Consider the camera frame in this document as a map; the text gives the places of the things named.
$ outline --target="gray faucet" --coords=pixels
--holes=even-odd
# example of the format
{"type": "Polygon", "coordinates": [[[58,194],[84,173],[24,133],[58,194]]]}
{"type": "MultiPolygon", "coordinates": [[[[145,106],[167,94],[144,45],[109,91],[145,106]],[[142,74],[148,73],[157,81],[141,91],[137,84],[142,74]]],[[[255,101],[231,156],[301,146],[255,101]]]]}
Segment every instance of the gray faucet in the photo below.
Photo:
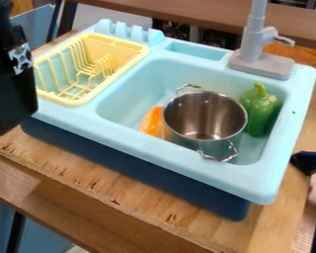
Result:
{"type": "Polygon", "coordinates": [[[273,42],[294,46],[295,41],[279,36],[275,27],[264,28],[267,3],[267,0],[253,0],[241,48],[232,54],[228,65],[237,70],[285,80],[289,78],[295,62],[265,54],[263,48],[273,42]]]}

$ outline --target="toy pepper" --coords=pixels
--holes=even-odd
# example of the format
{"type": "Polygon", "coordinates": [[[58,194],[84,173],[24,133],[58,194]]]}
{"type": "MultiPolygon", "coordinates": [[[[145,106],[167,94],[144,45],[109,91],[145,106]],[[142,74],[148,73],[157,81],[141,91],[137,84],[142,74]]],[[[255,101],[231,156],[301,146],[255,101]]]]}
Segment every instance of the toy pepper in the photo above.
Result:
{"type": "Polygon", "coordinates": [[[240,103],[247,111],[246,132],[251,136],[262,136],[267,133],[281,105],[280,99],[269,94],[260,82],[255,82],[254,89],[240,97],[240,103]]]}

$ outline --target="dish rack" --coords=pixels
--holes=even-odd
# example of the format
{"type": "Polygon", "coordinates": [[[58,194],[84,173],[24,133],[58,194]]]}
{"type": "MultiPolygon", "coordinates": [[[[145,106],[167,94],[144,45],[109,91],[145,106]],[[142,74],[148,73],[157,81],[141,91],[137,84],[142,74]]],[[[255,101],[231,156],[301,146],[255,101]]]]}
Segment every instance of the dish rack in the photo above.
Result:
{"type": "Polygon", "coordinates": [[[64,43],[34,61],[38,95],[82,106],[149,52],[149,47],[96,33],[64,43]]]}

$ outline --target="stainless steel pot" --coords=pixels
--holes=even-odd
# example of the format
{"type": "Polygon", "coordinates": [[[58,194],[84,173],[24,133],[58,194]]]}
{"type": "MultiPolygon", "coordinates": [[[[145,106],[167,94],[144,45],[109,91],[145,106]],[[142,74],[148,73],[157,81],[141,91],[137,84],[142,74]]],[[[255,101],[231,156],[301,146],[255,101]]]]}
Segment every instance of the stainless steel pot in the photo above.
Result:
{"type": "Polygon", "coordinates": [[[163,119],[171,142],[196,150],[204,159],[228,162],[239,155],[248,116],[233,99],[186,84],[164,107],[163,119]],[[180,94],[185,88],[199,91],[180,94]]]}

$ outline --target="carrot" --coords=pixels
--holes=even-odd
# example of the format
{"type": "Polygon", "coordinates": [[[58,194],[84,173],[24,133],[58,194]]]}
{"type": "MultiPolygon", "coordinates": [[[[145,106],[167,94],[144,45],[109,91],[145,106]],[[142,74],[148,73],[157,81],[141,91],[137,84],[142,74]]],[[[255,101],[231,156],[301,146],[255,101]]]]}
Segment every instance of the carrot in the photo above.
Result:
{"type": "Polygon", "coordinates": [[[141,120],[139,131],[164,138],[164,123],[163,123],[163,107],[156,106],[151,108],[144,118],[141,120]]]}

